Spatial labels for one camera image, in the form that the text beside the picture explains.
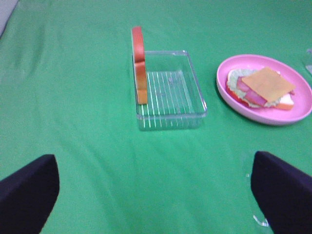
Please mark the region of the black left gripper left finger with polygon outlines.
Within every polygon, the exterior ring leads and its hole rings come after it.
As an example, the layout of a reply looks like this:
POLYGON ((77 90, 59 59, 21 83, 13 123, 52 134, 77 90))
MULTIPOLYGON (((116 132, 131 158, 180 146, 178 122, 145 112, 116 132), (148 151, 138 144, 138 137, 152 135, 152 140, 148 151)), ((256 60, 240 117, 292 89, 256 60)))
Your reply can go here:
POLYGON ((39 234, 59 195, 54 155, 43 155, 0 181, 0 232, 39 234))

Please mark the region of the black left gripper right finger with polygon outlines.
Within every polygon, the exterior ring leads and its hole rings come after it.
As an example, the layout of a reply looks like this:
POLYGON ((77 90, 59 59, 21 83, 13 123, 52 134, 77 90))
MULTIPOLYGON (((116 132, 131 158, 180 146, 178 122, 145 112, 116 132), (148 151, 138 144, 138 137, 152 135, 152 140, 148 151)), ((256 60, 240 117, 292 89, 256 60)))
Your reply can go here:
POLYGON ((254 155, 251 191, 276 234, 312 232, 312 177, 277 156, 254 155))

